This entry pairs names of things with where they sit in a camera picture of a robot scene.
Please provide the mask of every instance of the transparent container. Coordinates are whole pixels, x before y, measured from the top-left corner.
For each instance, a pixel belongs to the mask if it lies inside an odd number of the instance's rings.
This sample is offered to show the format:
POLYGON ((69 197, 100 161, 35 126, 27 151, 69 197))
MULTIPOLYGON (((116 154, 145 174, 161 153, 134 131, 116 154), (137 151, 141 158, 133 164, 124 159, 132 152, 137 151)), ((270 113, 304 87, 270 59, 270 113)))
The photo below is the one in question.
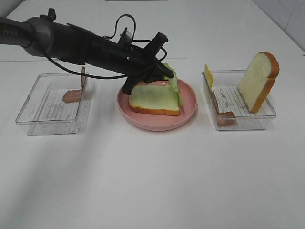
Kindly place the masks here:
POLYGON ((93 86, 86 80, 79 102, 62 101, 67 91, 79 89, 79 75, 40 74, 16 118, 16 124, 22 126, 29 136, 79 132, 86 126, 93 86))
POLYGON ((209 90, 206 77, 203 76, 203 93, 207 100, 214 126, 217 130, 264 130, 276 118, 276 112, 268 99, 265 100, 257 113, 251 113, 238 91, 238 84, 246 70, 211 71, 214 77, 212 91, 209 90), (219 113, 232 111, 232 116, 222 116, 219 113))

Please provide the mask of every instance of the green lettuce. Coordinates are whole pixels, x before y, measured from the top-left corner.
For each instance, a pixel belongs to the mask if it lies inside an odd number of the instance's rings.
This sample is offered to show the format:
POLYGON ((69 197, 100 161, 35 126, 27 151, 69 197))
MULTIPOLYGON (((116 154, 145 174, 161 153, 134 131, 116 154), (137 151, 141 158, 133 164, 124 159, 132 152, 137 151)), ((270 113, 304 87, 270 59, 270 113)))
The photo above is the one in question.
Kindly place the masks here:
POLYGON ((169 64, 164 63, 163 65, 165 67, 167 67, 168 69, 172 70, 172 72, 174 74, 173 78, 169 78, 167 76, 164 76, 163 79, 167 80, 169 85, 175 90, 175 92, 177 92, 179 106, 183 106, 183 100, 182 100, 182 97, 181 97, 181 94, 180 94, 179 85, 178 85, 178 78, 177 78, 176 72, 173 68, 171 68, 169 66, 169 64))

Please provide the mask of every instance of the bread crust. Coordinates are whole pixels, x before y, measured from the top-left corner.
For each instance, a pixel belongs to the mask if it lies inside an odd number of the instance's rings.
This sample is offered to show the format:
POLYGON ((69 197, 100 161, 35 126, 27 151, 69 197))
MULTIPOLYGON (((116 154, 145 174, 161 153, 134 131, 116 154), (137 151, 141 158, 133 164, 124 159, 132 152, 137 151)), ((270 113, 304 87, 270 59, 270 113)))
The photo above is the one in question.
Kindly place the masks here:
POLYGON ((216 111, 217 111, 217 113, 219 113, 218 102, 217 102, 216 95, 215 95, 214 91, 212 91, 212 98, 213 98, 214 105, 216 107, 216 111))
POLYGON ((171 115, 171 116, 178 116, 180 114, 180 110, 166 110, 166 109, 150 109, 150 108, 142 108, 142 107, 135 107, 129 103, 129 107, 133 112, 140 112, 142 114, 147 115, 171 115))
POLYGON ((271 53, 269 53, 269 52, 261 52, 261 53, 265 54, 268 57, 268 59, 271 63, 271 71, 270 71, 269 76, 267 77, 267 82, 266 82, 265 86, 263 87, 260 95, 257 97, 253 108, 250 110, 250 112, 252 112, 252 113, 256 113, 259 111, 263 102, 265 101, 266 97, 268 96, 273 84, 275 83, 275 79, 277 78, 278 73, 280 71, 279 64, 278 64, 276 58, 271 53))

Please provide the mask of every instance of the black robotic arm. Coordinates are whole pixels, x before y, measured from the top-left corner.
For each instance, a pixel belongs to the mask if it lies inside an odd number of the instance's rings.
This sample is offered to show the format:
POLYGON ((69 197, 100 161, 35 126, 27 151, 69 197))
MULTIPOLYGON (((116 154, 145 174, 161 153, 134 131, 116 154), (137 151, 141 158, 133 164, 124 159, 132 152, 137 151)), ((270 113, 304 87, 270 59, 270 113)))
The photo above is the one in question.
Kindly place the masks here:
POLYGON ((30 55, 45 56, 59 67, 61 65, 51 58, 78 65, 87 63, 122 73, 124 75, 118 77, 87 76, 101 79, 127 77, 123 86, 125 94, 131 94, 132 88, 140 81, 151 83, 163 80, 164 76, 174 76, 173 72, 156 58, 162 45, 168 42, 162 33, 158 33, 141 48, 132 44, 133 36, 127 32, 127 28, 115 43, 110 41, 109 37, 100 37, 72 24, 59 24, 54 22, 55 19, 55 10, 51 8, 48 15, 33 17, 25 22, 0 17, 0 43, 22 46, 30 55))

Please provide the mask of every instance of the toast slice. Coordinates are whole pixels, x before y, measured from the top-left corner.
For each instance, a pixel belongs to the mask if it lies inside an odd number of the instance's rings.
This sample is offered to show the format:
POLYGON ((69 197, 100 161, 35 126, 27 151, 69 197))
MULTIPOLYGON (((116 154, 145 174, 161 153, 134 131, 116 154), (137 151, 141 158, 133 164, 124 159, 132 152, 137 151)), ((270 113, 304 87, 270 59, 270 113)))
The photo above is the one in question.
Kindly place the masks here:
POLYGON ((250 112, 259 111, 275 83, 279 70, 279 64, 271 53, 260 52, 253 58, 238 84, 238 90, 250 112))
POLYGON ((129 96, 129 107, 150 115, 180 114, 177 92, 170 85, 136 85, 129 96))

